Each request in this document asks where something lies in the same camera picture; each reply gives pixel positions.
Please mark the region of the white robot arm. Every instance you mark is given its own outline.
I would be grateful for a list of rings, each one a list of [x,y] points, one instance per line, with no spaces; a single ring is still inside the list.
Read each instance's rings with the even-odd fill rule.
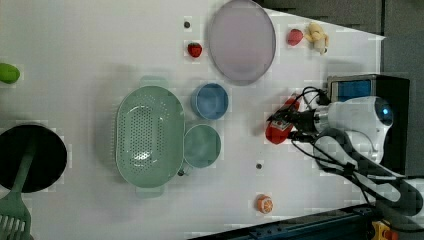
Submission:
[[[268,119],[265,136],[278,145],[285,140],[307,143],[308,156],[321,170],[340,175],[397,213],[423,215],[422,180],[414,181],[381,165],[393,113],[380,97],[353,98],[301,111],[294,95]]]

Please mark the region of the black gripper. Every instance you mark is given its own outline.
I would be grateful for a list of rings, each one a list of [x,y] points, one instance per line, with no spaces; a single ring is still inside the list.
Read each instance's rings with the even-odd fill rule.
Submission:
[[[314,137],[307,134],[317,134],[319,132],[318,124],[320,119],[316,109],[303,112],[293,112],[290,108],[279,109],[268,118],[268,121],[291,122],[298,130],[292,131],[288,135],[288,138],[293,141],[313,142]]]

